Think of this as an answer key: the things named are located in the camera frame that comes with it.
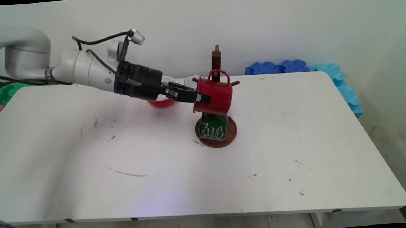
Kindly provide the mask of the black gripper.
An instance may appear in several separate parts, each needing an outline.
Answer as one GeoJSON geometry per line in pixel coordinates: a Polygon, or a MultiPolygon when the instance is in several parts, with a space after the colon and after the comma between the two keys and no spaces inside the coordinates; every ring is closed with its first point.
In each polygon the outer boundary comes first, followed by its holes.
{"type": "Polygon", "coordinates": [[[167,90],[162,84],[162,71],[146,66],[120,61],[114,81],[114,93],[135,99],[156,101],[166,92],[166,97],[184,103],[209,104],[211,96],[196,92],[195,89],[176,82],[168,82],[167,90]]]}

